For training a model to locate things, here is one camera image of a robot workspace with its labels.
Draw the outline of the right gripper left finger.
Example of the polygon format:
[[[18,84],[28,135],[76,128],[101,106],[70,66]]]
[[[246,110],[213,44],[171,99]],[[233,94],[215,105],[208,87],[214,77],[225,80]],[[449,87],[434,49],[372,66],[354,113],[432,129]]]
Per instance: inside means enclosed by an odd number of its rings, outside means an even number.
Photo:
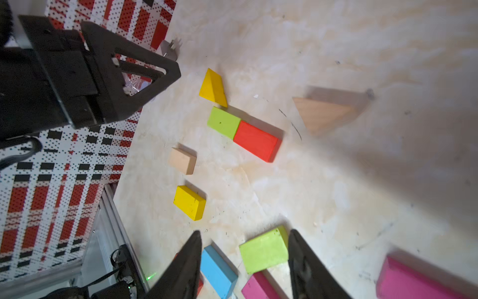
[[[195,230],[146,299],[196,299],[200,278],[202,238]]]

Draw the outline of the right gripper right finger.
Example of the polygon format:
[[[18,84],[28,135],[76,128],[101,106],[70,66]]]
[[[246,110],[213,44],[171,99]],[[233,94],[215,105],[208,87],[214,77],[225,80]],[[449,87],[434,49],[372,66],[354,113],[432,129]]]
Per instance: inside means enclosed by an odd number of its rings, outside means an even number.
[[[295,299],[351,299],[296,229],[290,231],[288,254]]]

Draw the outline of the natural wood rectangular block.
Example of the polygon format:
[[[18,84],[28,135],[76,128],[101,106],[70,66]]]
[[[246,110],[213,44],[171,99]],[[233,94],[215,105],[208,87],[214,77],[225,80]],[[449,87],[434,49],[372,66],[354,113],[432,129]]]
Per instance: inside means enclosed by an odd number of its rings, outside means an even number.
[[[179,148],[172,148],[169,164],[185,175],[194,173],[197,157]]]

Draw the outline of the yellow triangle block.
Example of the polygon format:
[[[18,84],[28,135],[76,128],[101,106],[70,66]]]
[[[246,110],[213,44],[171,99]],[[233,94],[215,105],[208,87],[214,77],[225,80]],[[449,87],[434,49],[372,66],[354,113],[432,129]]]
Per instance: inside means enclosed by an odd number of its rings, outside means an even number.
[[[222,107],[228,107],[222,78],[212,69],[208,69],[205,74],[199,96]]]

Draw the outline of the light green rectangular block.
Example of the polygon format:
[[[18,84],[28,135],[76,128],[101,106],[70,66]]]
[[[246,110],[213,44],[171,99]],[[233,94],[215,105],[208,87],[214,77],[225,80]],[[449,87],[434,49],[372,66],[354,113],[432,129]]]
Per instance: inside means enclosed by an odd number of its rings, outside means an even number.
[[[223,136],[233,140],[238,130],[241,119],[218,107],[213,107],[207,126]]]

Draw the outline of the red rectangular block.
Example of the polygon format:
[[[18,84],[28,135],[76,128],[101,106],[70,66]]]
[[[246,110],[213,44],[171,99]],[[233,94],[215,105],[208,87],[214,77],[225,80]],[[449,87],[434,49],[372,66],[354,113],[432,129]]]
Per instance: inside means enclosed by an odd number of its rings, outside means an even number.
[[[281,143],[278,137],[244,121],[239,123],[233,141],[267,163],[274,161]]]

